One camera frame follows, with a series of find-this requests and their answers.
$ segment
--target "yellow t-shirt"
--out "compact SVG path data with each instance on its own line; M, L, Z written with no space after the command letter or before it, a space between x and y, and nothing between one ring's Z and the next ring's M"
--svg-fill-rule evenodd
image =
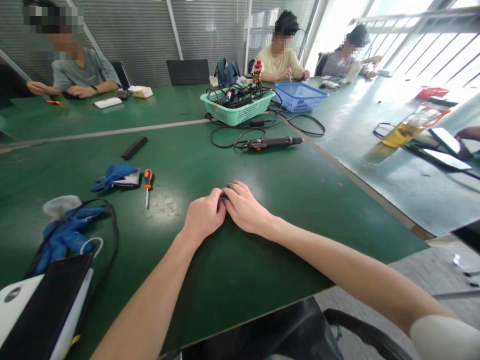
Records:
M272 56L272 44L265 46L256 56L256 60L261 60L262 72L281 74L287 68L291 68L291 75L296 76L298 73L304 71L297 59L297 54L291 48L286 49L283 54L274 58Z

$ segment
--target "white power bank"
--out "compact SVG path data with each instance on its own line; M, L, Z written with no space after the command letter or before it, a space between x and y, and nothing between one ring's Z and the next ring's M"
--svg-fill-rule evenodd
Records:
M99 109L104 109L104 108L108 108L113 105L118 105L121 103L122 103L122 100L120 100L118 97L110 97L105 100L95 101L93 104Z

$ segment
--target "tissue box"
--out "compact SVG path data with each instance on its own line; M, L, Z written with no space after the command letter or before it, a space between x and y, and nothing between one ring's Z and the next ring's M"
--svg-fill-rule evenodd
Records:
M152 88L146 86L130 86L129 90L134 97L142 99L149 98L154 94Z

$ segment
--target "screwdriver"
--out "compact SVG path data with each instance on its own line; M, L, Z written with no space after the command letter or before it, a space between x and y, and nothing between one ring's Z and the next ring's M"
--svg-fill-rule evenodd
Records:
M152 177L154 176L154 173L152 170L147 169L143 176L145 177L145 185L143 187L146 189L146 209L148 210L150 200L149 190L152 188Z

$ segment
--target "green plastic basket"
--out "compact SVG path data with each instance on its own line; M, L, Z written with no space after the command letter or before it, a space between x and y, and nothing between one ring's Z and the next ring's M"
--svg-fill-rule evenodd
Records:
M275 96L275 92L270 91L261 99L255 100L251 104L235 109L226 108L216 104L215 102L212 102L211 100L217 101L217 95L218 99L223 99L225 97L225 93L222 90L204 93L202 96L200 96L200 100L205 103L206 111L209 112L215 119L218 119L227 125L236 126L253 118L254 116L257 116L258 114L263 113L264 111L267 111L270 100Z

